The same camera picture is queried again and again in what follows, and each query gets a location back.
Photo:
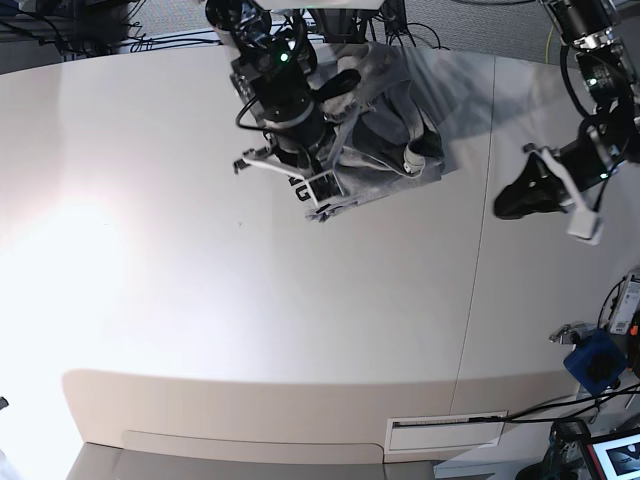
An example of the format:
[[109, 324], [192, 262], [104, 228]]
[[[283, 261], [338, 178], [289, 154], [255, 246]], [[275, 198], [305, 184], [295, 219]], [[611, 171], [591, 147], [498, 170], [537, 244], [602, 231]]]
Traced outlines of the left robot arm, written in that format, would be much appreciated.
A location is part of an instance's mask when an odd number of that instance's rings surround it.
[[577, 191], [605, 188], [623, 162], [639, 161], [639, 75], [614, 32], [611, 1], [544, 1], [562, 40], [559, 66], [564, 87], [581, 117], [576, 139], [559, 148], [528, 144], [521, 174], [494, 200], [494, 215], [516, 220], [563, 211], [569, 187], [543, 160], [562, 165]]

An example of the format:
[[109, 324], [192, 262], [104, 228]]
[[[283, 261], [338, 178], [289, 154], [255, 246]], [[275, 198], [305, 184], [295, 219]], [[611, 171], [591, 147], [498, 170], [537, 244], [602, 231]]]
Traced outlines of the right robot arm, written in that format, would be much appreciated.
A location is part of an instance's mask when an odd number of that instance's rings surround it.
[[230, 79], [243, 101], [236, 126], [262, 134], [280, 163], [320, 174], [328, 123], [320, 92], [309, 84], [318, 62], [303, 11], [286, 12], [286, 26], [277, 31], [257, 1], [207, 1], [205, 15], [233, 55]]

